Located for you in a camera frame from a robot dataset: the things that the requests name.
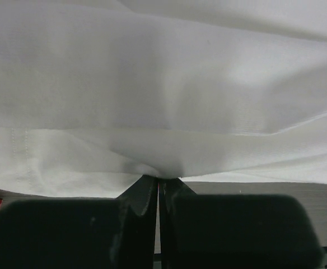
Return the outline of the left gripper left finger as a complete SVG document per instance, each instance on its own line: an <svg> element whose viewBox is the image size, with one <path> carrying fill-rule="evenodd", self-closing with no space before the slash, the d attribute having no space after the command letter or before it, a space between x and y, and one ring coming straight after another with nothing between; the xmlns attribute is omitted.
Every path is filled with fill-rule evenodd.
<svg viewBox="0 0 327 269"><path fill-rule="evenodd" d="M157 179L117 198L26 199L0 210L0 268L152 268Z"/></svg>

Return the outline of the white t shirt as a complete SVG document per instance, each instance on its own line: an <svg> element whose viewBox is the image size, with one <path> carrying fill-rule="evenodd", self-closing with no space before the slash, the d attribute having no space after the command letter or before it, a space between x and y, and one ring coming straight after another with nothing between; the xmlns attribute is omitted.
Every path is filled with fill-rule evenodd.
<svg viewBox="0 0 327 269"><path fill-rule="evenodd" d="M327 1L0 1L0 189L327 184Z"/></svg>

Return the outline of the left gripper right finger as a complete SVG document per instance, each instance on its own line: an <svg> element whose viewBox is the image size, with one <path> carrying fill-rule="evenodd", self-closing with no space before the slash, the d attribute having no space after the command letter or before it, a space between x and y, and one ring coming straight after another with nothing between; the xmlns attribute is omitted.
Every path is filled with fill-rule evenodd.
<svg viewBox="0 0 327 269"><path fill-rule="evenodd" d="M324 257L311 221L291 196L197 194L159 180L163 268L317 268Z"/></svg>

